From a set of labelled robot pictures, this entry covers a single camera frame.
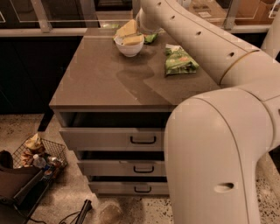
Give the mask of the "brown robot base part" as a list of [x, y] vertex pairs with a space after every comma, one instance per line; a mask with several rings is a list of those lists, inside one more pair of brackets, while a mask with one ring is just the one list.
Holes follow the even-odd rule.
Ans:
[[42, 178], [39, 168], [14, 168], [12, 155], [0, 152], [0, 224], [27, 224], [49, 186]]

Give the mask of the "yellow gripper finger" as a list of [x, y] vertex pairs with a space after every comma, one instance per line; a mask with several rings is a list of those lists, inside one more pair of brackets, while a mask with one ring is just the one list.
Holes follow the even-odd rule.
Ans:
[[134, 19], [131, 19], [128, 23], [126, 23], [124, 26], [122, 26], [116, 31], [116, 35], [120, 38], [134, 35], [136, 33], [137, 33], [137, 22]]

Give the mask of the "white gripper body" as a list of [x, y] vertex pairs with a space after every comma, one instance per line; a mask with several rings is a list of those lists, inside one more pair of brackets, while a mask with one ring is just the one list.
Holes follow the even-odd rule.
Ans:
[[155, 34], [161, 31], [157, 16], [153, 11], [141, 8], [136, 15], [136, 23], [139, 31], [143, 34]]

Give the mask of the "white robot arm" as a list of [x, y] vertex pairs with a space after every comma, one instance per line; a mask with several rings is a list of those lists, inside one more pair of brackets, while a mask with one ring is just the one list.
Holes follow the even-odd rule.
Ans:
[[164, 29], [219, 85], [182, 101], [164, 133], [174, 224], [261, 224], [256, 164], [279, 145], [279, 64], [184, 9], [140, 0], [144, 33]]

